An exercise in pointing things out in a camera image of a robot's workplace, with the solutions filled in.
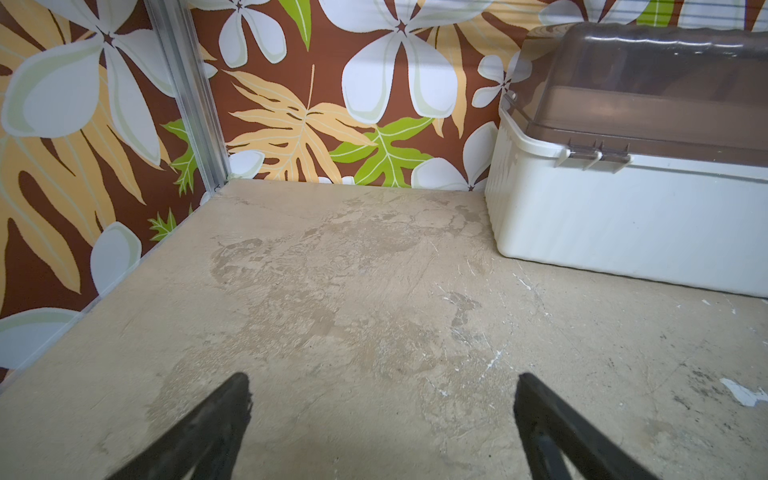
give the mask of concrete floor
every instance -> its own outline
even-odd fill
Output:
[[[526,478],[534,372],[664,478],[765,478],[768,305],[501,257],[481,194],[235,180],[0,396],[0,476],[103,478],[232,372],[236,478]]]

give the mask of white flower petal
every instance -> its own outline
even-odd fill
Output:
[[[469,191],[469,185],[461,172],[445,158],[439,157],[430,158],[413,169],[411,187]]]
[[[317,177],[317,180],[321,184],[332,184],[330,178],[328,177]],[[354,185],[355,184],[355,177],[347,176],[347,177],[341,177],[341,185]]]
[[[243,14],[234,12],[224,22],[219,34],[219,50],[229,68],[237,68],[248,61],[248,47],[243,33]]]
[[[560,25],[561,23],[583,22],[581,10],[571,0],[556,0],[538,13],[542,25]]]
[[[484,108],[488,107],[494,98],[496,98],[496,95],[502,91],[502,86],[498,85],[496,87],[483,87],[478,88],[475,91],[475,95],[472,97],[472,107],[475,108]]]
[[[763,3],[752,31],[768,31],[768,2]]]
[[[160,141],[136,79],[115,47],[105,45],[104,54],[114,129],[137,154],[159,165]]]
[[[114,33],[120,28],[131,13],[134,12],[137,0],[96,0],[96,9],[98,19],[101,24],[109,31]]]
[[[384,115],[392,91],[395,56],[404,37],[399,31],[384,35],[357,52],[344,67],[344,104],[355,120],[375,124]]]
[[[106,30],[84,0],[36,0],[36,2],[88,30],[97,31],[99,27]]]
[[[218,72],[219,69],[211,65],[210,63],[203,63],[203,73],[205,74],[205,78],[211,78],[213,77],[216,72]]]
[[[472,187],[473,192],[484,192],[485,191],[485,185],[488,183],[487,178],[483,178],[478,183],[475,184],[474,187]]]
[[[141,258],[141,240],[128,227],[114,222],[101,232],[91,250],[91,278],[104,296],[123,280]]]
[[[37,308],[0,319],[0,367],[23,367],[79,314],[62,308]]]
[[[493,80],[498,84],[504,82],[504,65],[498,55],[483,57],[478,65],[478,73],[481,77]]]
[[[187,0],[192,8],[200,10],[228,10],[237,8],[230,0]]]
[[[63,137],[85,126],[98,104],[101,34],[42,51],[16,69],[2,127],[17,137]]]
[[[413,9],[416,7],[416,0],[397,0],[395,2],[395,13],[397,19],[408,24],[408,20],[413,16]]]
[[[258,150],[246,150],[230,155],[231,178],[253,178],[264,164],[264,154]]]
[[[523,58],[520,59],[520,52],[512,55],[512,59],[509,61],[509,68],[507,69],[507,76],[510,83],[517,83],[523,81],[531,76],[533,72],[533,64],[530,60]]]
[[[125,52],[159,91],[169,97],[176,96],[168,63],[154,31],[140,29],[126,35],[115,35],[112,45]]]
[[[605,0],[584,0],[584,7],[587,9],[587,20],[590,22],[597,22],[600,20],[600,15],[603,15]]]
[[[470,185],[474,185],[485,169],[491,166],[497,134],[498,127],[489,121],[473,131],[464,143],[464,171],[467,172]]]
[[[408,25],[408,31],[466,22],[483,13],[493,0],[428,0]]]
[[[744,30],[744,0],[719,0],[718,3],[684,2],[677,26],[681,28],[715,28]]]
[[[621,23],[626,25],[637,20],[637,17],[648,7],[648,3],[650,3],[650,0],[616,0],[616,3],[600,20],[600,23]]]
[[[400,24],[384,0],[320,0],[320,7],[331,23],[354,33],[392,30]]]
[[[407,35],[402,44],[408,56],[408,82],[416,113],[430,118],[450,116],[458,95],[453,66],[442,53],[415,35]]]
[[[288,53],[286,49],[286,36],[283,33],[283,27],[269,15],[244,8],[241,10],[243,17],[250,26],[256,43],[261,48],[270,63],[277,63],[283,60]]]

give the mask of container lid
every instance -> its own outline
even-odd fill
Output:
[[[511,78],[524,78],[507,99],[530,137],[768,167],[768,33],[536,28]]]

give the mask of floral wallpaper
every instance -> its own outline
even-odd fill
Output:
[[[768,29],[763,0],[189,0],[239,177],[482,190],[528,30]]]
[[[2,381],[205,190],[142,2],[0,0],[0,91]]]

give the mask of hinge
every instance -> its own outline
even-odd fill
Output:
[[[597,142],[588,147],[585,145],[575,145],[569,141],[568,148],[562,151],[559,160],[554,165],[560,167],[568,158],[587,161],[588,163],[584,166],[584,170],[592,167],[598,161],[616,164],[617,168],[614,170],[614,173],[626,167],[632,161],[629,154],[629,144],[623,150],[615,150],[605,147],[603,142],[600,143],[599,147]]]

